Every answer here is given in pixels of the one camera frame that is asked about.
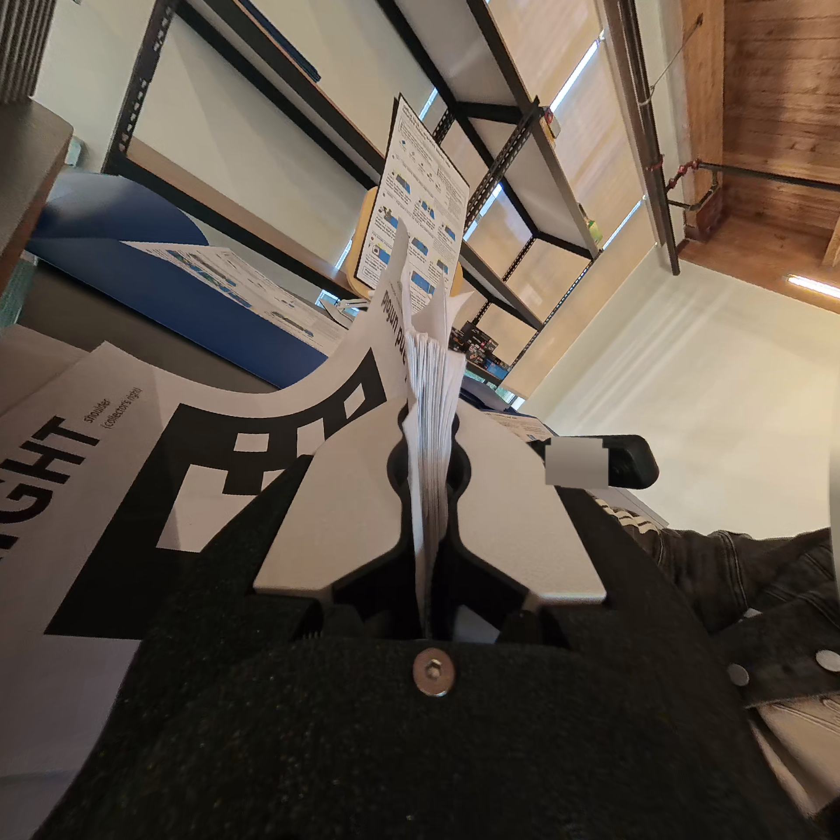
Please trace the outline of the black metal shelf rack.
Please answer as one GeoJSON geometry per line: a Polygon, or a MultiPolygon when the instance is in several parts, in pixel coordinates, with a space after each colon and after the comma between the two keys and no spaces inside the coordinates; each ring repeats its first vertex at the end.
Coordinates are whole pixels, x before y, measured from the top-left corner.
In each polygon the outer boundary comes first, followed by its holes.
{"type": "Polygon", "coordinates": [[[154,2],[103,170],[324,289],[360,298],[354,239],[403,95],[477,194],[462,320],[526,351],[601,250],[563,172],[505,2],[154,2]]]}

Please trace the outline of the printed instruction sheet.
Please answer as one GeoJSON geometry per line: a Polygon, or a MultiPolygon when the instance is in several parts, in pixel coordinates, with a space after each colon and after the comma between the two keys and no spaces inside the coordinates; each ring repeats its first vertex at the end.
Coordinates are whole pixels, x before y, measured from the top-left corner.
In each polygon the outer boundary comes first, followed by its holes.
{"type": "Polygon", "coordinates": [[[517,438],[527,444],[545,442],[557,435],[553,430],[548,428],[542,421],[534,416],[492,411],[484,411],[481,413],[485,417],[493,419],[496,423],[506,428],[517,438]]]}
{"type": "Polygon", "coordinates": [[[278,286],[229,248],[140,241],[122,243],[179,266],[204,285],[215,288],[226,298],[326,356],[336,351],[348,332],[326,311],[278,286]]]}

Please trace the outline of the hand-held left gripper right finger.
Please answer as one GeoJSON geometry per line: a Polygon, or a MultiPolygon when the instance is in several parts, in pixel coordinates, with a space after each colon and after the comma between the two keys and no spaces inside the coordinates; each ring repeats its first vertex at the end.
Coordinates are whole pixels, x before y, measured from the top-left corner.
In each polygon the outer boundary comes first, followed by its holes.
{"type": "Polygon", "coordinates": [[[525,606],[600,605],[605,587],[540,456],[475,408],[457,410],[470,477],[457,501],[465,548],[524,590],[525,606]]]}

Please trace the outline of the black pipe with red valve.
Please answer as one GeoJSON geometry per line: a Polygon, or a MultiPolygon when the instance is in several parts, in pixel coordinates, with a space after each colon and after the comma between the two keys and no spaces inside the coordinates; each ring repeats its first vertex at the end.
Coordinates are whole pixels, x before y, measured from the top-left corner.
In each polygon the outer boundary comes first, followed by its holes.
{"type": "Polygon", "coordinates": [[[756,180],[773,182],[785,186],[795,186],[808,190],[817,190],[823,193],[839,194],[839,184],[833,182],[818,181],[808,177],[801,177],[796,175],[784,175],[776,172],[757,171],[744,168],[736,165],[711,163],[703,161],[702,159],[694,159],[688,163],[682,164],[677,173],[667,181],[665,184],[665,194],[668,205],[678,207],[686,213],[698,213],[709,201],[717,195],[721,190],[719,180],[720,175],[733,175],[735,177],[748,177],[756,180]],[[701,199],[694,203],[682,203],[676,199],[669,198],[668,195],[678,185],[678,183],[689,173],[704,171],[710,173],[710,186],[703,194],[701,199]]]}

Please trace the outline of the stack of printed paper sheets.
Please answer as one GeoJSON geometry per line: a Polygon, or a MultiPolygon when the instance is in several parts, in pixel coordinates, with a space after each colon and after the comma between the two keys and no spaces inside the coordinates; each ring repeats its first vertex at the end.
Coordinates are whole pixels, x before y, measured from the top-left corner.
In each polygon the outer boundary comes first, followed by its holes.
{"type": "Polygon", "coordinates": [[[466,370],[466,357],[450,349],[449,339],[455,316],[469,294],[452,297],[446,290],[436,290],[429,303],[413,313],[408,245],[408,230],[401,221],[392,259],[400,270],[397,312],[403,317],[406,353],[408,412],[402,429],[412,503],[416,602],[423,634],[429,635],[434,570],[448,527],[447,475],[453,425],[466,370]]]}

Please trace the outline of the person's dark denim jacket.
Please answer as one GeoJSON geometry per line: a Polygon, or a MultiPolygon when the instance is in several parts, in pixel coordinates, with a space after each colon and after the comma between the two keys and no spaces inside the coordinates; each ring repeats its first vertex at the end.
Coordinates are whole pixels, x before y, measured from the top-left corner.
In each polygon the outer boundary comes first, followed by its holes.
{"type": "Polygon", "coordinates": [[[839,614],[831,531],[755,539],[660,527],[598,496],[687,601],[744,706],[838,715],[839,614]]]}

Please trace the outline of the grey desk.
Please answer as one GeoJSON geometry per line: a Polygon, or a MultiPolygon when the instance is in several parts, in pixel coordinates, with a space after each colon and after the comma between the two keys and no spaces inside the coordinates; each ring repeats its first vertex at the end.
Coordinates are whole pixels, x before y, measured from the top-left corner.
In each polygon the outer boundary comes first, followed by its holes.
{"type": "Polygon", "coordinates": [[[326,364],[282,390],[81,283],[39,264],[17,325],[2,336],[2,415],[47,408],[84,431],[139,408],[166,422],[181,405],[233,417],[285,416],[339,389],[326,364]]]}

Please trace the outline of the marker-printed paper sheet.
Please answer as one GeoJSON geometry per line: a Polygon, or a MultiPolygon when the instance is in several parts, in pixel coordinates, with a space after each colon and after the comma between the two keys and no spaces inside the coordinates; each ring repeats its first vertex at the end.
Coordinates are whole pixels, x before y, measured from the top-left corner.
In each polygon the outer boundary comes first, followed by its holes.
{"type": "Polygon", "coordinates": [[[170,604],[187,612],[189,645],[231,640],[232,606],[198,618],[198,579],[234,572],[245,548],[268,546],[234,585],[254,580],[321,445],[384,403],[406,403],[403,316],[392,259],[339,348],[317,371],[339,389],[285,416],[236,417],[181,405],[166,422],[139,408],[112,427],[20,406],[2,418],[15,448],[2,459],[2,792],[57,798],[103,734],[170,604]]]}

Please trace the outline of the dark printed boxes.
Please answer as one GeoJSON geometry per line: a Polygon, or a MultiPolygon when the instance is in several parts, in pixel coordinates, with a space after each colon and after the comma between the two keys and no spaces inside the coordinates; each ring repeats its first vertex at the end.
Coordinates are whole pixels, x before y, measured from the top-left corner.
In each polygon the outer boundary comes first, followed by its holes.
{"type": "Polygon", "coordinates": [[[509,372],[509,365],[496,355],[497,341],[481,331],[472,321],[466,321],[460,328],[453,328],[448,347],[463,354],[467,363],[499,381],[509,372]]]}

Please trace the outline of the dark wooden tabletop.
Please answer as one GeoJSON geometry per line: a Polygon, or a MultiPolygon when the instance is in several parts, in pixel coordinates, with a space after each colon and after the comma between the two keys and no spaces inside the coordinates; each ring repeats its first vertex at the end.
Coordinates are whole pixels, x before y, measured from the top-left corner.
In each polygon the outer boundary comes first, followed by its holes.
{"type": "Polygon", "coordinates": [[[1,290],[65,163],[73,129],[36,101],[1,107],[1,290]]]}

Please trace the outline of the blue cardboard box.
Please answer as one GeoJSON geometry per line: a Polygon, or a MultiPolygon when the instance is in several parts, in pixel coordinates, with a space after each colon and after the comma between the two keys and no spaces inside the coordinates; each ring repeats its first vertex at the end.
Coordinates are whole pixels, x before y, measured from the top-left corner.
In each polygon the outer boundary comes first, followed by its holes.
{"type": "Polygon", "coordinates": [[[73,280],[277,387],[298,382],[329,357],[179,266],[123,241],[210,245],[187,214],[147,187],[70,167],[57,176],[29,249],[73,280]]]}

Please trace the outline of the black rounded bar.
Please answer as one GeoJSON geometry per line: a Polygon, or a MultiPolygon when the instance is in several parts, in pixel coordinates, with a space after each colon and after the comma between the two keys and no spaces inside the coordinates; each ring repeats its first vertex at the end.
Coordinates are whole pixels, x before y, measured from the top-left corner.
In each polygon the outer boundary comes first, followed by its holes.
{"type": "Polygon", "coordinates": [[[657,461],[644,437],[635,434],[604,435],[602,445],[608,453],[609,487],[647,489],[657,481],[657,461]]]}

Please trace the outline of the grey ribbed panel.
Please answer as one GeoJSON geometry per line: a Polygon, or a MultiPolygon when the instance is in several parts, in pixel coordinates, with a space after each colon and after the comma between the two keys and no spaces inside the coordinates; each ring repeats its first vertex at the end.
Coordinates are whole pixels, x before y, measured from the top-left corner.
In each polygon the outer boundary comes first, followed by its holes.
{"type": "Polygon", "coordinates": [[[56,1],[1,2],[1,104],[35,92],[56,1]]]}

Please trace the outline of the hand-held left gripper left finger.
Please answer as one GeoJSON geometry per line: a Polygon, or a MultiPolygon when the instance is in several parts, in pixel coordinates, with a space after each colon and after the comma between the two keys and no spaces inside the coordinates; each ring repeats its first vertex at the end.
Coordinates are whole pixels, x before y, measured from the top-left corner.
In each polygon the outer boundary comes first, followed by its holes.
{"type": "Polygon", "coordinates": [[[359,598],[354,585],[402,536],[403,501],[387,466],[404,442],[404,407],[385,402],[317,450],[255,577],[257,594],[359,598]]]}

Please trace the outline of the beige roller blinds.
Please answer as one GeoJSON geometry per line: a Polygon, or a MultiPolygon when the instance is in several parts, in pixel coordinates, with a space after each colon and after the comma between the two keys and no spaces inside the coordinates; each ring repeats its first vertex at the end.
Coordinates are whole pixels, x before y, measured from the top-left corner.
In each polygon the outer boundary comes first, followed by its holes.
{"type": "Polygon", "coordinates": [[[614,299],[655,246],[647,195],[608,21],[609,2],[490,2],[490,14],[525,87],[544,105],[553,99],[559,138],[554,151],[578,203],[603,235],[602,255],[585,268],[578,258],[533,244],[509,281],[543,316],[530,334],[490,308],[481,328],[517,357],[505,387],[532,398],[583,331],[614,299]]]}

